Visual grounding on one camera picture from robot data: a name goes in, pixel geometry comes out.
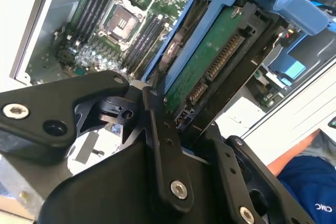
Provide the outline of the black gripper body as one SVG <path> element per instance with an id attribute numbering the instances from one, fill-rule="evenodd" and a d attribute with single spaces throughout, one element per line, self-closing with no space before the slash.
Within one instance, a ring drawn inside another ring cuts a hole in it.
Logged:
<path id="1" fill-rule="evenodd" d="M 58 185 L 44 202 L 39 223 L 233 223 L 220 200 L 211 167 L 185 154 L 194 206 L 179 215 L 150 198 L 145 147 L 137 143 Z"/>

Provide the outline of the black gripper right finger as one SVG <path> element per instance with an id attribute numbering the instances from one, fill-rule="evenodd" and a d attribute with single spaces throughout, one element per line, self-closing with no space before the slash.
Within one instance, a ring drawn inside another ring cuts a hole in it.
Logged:
<path id="1" fill-rule="evenodd" d="M 242 139 L 224 139 L 213 124 L 202 144 L 224 223 L 314 223 Z"/>

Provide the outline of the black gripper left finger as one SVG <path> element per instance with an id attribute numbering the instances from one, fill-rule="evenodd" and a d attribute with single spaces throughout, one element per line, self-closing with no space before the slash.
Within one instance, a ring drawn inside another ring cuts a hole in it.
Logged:
<path id="1" fill-rule="evenodd" d="M 55 165 L 79 136 L 110 119 L 127 128 L 130 142 L 145 135 L 150 193 L 159 206 L 189 212 L 194 205 L 191 181 L 162 93 L 150 86 L 137 89 L 114 71 L 1 93 L 1 153 Z"/>

